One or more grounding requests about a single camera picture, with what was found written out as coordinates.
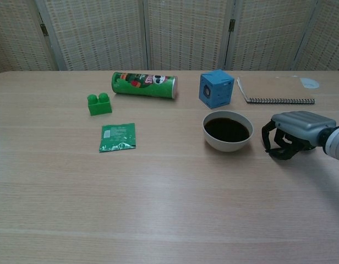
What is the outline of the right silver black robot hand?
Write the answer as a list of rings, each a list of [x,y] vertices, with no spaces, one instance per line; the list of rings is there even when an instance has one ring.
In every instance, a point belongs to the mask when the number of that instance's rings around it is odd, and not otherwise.
[[[275,114],[261,130],[265,151],[278,160],[289,160],[300,151],[326,148],[336,121],[312,112]]]

